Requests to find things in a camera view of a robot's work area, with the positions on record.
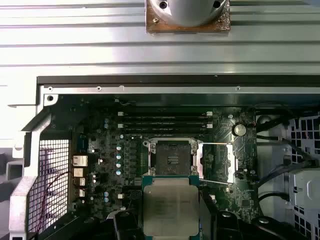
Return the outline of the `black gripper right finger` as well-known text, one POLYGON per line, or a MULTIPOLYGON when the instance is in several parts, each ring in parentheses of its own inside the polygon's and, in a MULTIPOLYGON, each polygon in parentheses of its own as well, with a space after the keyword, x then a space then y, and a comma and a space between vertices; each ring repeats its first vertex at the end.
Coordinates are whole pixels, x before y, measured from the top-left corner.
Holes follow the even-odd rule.
POLYGON ((294 227, 271 217, 259 216, 250 223, 230 211, 218 210, 208 194, 199 196, 199 223, 204 240, 306 240, 294 227))

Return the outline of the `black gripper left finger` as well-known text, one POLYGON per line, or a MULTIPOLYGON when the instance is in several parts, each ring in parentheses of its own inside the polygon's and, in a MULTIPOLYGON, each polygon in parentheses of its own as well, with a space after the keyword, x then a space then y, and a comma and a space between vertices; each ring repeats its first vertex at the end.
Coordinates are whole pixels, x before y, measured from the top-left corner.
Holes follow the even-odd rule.
POLYGON ((143 240, 144 233, 137 224, 135 215, 127 210, 117 210, 105 220, 76 217, 68 223, 42 233, 36 240, 143 240))

